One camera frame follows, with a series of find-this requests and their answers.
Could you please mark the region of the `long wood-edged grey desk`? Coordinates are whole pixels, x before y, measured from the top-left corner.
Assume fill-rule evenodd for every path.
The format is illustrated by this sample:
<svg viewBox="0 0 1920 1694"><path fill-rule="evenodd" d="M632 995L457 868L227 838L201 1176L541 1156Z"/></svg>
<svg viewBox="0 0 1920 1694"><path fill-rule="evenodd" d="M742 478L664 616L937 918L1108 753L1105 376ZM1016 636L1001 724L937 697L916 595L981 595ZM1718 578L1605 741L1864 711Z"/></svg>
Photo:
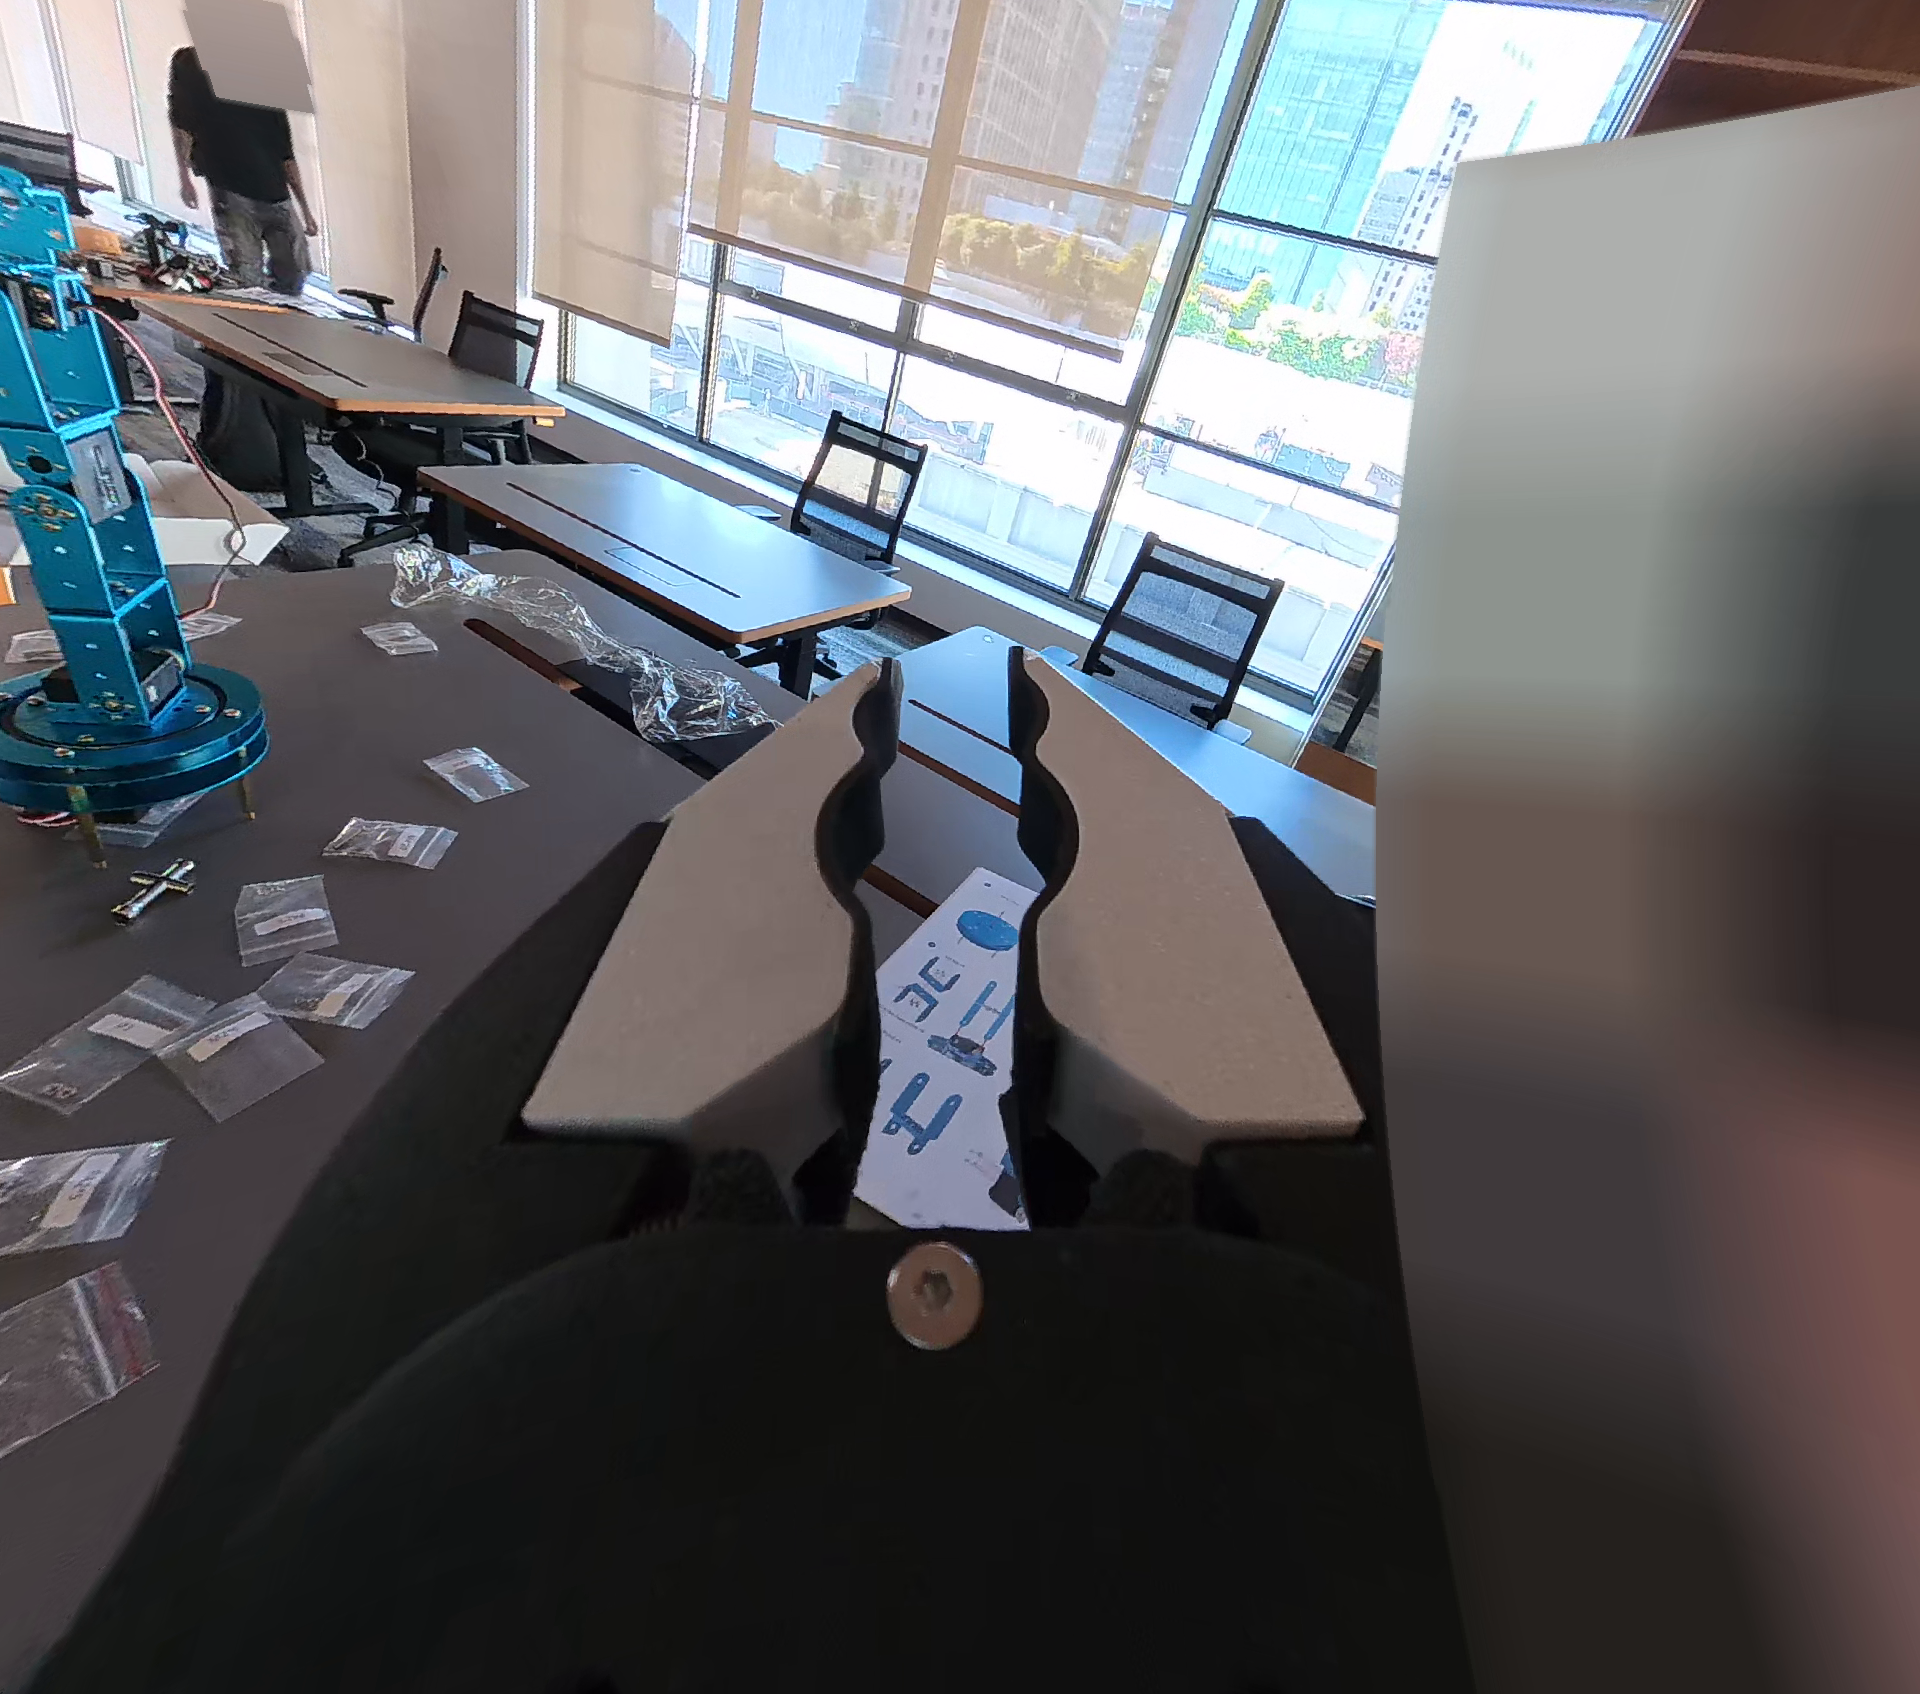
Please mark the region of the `long wood-edged grey desk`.
<svg viewBox="0 0 1920 1694"><path fill-rule="evenodd" d="M367 506L319 506L306 422L322 414L412 417L452 433L467 425L533 419L556 425L560 407L507 381L448 362L444 354L338 317L242 304L231 296L129 289L138 313L154 317L201 352L231 395L261 405L277 442L285 522L367 516Z"/></svg>

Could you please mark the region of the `dark grey desk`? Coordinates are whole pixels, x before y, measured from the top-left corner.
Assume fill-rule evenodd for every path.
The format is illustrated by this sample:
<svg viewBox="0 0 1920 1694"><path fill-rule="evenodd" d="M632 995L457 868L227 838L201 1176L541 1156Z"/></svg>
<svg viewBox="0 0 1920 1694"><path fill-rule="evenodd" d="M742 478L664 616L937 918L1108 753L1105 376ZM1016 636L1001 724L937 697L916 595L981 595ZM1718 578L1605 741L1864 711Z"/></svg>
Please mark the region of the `dark grey desk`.
<svg viewBox="0 0 1920 1694"><path fill-rule="evenodd" d="M5 1689L1042 1689L1017 1490L882 1281L911 1240L654 1227L658 1145L516 1129L682 774L453 639L347 673L347 604L262 579L265 829L110 949L80 864L5 864L5 1052L125 974L227 989L227 898L438 736L507 736L531 809L438 873L342 869L412 971L226 1124L136 1079L82 1128L177 1145L121 1252L156 1363L5 1458Z"/></svg>

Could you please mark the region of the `crumpled clear plastic wrap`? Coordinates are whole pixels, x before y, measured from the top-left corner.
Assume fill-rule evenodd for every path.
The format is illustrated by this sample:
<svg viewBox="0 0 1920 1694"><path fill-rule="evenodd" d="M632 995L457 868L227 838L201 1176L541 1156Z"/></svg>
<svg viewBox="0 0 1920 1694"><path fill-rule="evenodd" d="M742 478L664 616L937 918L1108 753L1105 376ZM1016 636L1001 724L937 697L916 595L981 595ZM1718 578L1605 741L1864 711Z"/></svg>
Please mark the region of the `crumpled clear plastic wrap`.
<svg viewBox="0 0 1920 1694"><path fill-rule="evenodd" d="M453 556L412 540L392 552L390 600L460 614L581 705L697 770L727 766L786 717L718 651L539 556Z"/></svg>

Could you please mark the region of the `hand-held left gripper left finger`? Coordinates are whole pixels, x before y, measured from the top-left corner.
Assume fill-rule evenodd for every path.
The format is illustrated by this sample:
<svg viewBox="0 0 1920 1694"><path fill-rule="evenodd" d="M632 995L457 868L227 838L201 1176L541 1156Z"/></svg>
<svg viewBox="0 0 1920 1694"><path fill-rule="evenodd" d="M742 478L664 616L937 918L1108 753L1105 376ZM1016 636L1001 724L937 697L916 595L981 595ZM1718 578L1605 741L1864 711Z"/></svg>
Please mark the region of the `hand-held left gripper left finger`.
<svg viewBox="0 0 1920 1694"><path fill-rule="evenodd" d="M770 1165L842 1223L879 1091L875 933L900 673L868 661L664 821L520 1124Z"/></svg>

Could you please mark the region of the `black mesh office chair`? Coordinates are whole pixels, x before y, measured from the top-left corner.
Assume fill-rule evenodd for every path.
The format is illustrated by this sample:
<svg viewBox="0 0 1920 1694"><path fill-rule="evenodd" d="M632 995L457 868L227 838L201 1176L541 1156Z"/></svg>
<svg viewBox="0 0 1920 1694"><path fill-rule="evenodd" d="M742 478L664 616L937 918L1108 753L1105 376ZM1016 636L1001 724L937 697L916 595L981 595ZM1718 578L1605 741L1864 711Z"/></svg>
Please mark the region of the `black mesh office chair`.
<svg viewBox="0 0 1920 1694"><path fill-rule="evenodd" d="M925 461L927 445L834 407L786 530L852 564L891 571Z"/></svg>
<svg viewBox="0 0 1920 1694"><path fill-rule="evenodd" d="M431 310L431 306L434 306L434 296L438 293L438 285L444 281L444 276L445 276L444 248L435 244L435 248L427 252L427 257L424 257L424 265L423 265L423 273L420 273L420 288L418 288L415 301L412 301L412 317L408 317L408 321L403 324L406 338L415 341L415 342L418 342L420 336L423 336L423 321L424 321L424 317L427 317L427 310ZM399 324L395 317L390 313L390 309L395 309L395 297L392 297L392 296L375 293L375 289L362 289L362 288L334 288L334 293L338 293L339 301L358 304L362 309L367 309L367 317L370 317L367 324L370 324L375 332L382 332L382 336L395 336L395 332L400 332L400 324Z"/></svg>
<svg viewBox="0 0 1920 1694"><path fill-rule="evenodd" d="M465 372L529 387L537 376L544 321L461 289L445 341L445 358Z"/></svg>
<svg viewBox="0 0 1920 1694"><path fill-rule="evenodd" d="M1282 595L1279 578L1148 531L1076 671L1226 736Z"/></svg>

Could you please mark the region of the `illustrated instruction booklet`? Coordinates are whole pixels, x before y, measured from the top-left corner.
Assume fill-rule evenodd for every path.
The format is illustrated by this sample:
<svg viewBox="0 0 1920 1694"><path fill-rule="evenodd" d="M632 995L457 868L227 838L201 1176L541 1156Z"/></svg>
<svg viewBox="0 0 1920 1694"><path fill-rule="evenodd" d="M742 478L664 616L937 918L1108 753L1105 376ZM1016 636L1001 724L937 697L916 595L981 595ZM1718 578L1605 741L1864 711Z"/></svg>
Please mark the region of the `illustrated instruction booklet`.
<svg viewBox="0 0 1920 1694"><path fill-rule="evenodd" d="M1032 898L977 868L878 971L879 1086L852 1199L898 1227L1027 1228L999 1103Z"/></svg>

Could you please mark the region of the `light grey office desk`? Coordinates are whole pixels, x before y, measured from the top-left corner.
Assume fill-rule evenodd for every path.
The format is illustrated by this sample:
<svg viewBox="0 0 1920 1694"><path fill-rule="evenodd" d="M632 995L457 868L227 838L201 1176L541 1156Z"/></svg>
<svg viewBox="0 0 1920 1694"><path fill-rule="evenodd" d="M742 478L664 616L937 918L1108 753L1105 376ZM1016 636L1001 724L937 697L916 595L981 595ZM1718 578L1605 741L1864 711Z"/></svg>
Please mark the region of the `light grey office desk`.
<svg viewBox="0 0 1920 1694"><path fill-rule="evenodd" d="M773 661L810 691L819 633L908 598L891 570L830 552L644 466L423 467L434 536L467 550L467 522L513 531L701 647Z"/></svg>
<svg viewBox="0 0 1920 1694"><path fill-rule="evenodd" d="M1004 636L967 628L898 656L900 753L1007 816L1020 806L1020 764L1004 705L1016 651ZM1048 648L1044 660L1227 813L1259 820L1330 891L1364 907L1374 902L1371 806L1101 676L1078 673L1066 648Z"/></svg>

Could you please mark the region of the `white cardboard box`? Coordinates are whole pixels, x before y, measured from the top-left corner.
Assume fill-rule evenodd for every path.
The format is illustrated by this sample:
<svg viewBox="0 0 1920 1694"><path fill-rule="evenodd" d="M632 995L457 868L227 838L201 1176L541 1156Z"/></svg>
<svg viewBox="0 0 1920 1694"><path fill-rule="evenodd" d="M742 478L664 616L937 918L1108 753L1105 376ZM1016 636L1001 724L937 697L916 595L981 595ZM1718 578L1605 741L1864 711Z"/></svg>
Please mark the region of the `white cardboard box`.
<svg viewBox="0 0 1920 1694"><path fill-rule="evenodd" d="M242 489L189 461L128 457L149 499L156 547L164 564L214 567L237 556L262 564L287 536L287 524Z"/></svg>

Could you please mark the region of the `scattered clear parts bags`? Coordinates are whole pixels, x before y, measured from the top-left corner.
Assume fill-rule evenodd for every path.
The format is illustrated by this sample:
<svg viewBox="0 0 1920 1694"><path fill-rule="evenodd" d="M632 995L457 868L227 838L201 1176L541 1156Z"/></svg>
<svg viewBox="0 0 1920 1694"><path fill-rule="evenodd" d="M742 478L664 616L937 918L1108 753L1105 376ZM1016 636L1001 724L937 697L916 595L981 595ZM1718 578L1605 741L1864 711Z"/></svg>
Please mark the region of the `scattered clear parts bags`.
<svg viewBox="0 0 1920 1694"><path fill-rule="evenodd" d="M170 691L141 727L106 703L82 732L76 673L27 673L5 683L5 802L73 813L84 844L156 840L201 797L249 794L265 757L258 697L233 676L177 673L172 651L136 651L136 671ZM5 1064L5 1143L23 1129L52 1137L133 1072L168 1072L221 1121L319 1070L297 1022L358 1030L386 1010L408 974L338 954L319 875L249 882L233 903L237 959L258 991L205 1000L141 977L109 1006ZM5 1256L104 1249L125 1236L156 1180L164 1137L59 1155L5 1155ZM125 1274L104 1262L5 1310L5 1451L109 1402L156 1367L149 1320Z"/></svg>

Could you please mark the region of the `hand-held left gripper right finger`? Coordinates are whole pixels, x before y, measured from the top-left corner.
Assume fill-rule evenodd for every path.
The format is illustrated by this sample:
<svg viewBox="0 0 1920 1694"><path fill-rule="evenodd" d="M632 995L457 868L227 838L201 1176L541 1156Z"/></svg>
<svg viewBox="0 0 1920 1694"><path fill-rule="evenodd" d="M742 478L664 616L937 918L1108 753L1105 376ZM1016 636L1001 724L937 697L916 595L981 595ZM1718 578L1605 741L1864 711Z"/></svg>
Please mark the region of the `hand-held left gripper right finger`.
<svg viewBox="0 0 1920 1694"><path fill-rule="evenodd" d="M1227 810L1044 656L1004 656L1020 918L1001 1103L1032 1227L1132 1155L1352 1137L1364 1111Z"/></svg>

